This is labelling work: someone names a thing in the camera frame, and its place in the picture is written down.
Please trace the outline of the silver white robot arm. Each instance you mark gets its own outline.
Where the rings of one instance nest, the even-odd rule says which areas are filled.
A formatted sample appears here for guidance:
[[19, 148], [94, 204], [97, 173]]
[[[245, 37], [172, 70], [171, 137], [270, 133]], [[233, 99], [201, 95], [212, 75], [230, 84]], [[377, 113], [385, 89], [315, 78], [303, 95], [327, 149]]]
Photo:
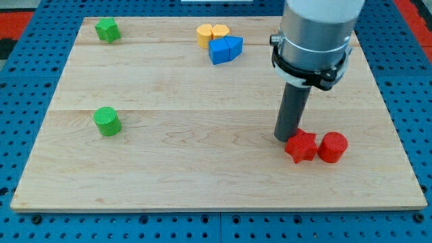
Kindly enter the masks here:
[[296, 88], [330, 90], [344, 75], [364, 0], [286, 0], [269, 38], [275, 71]]

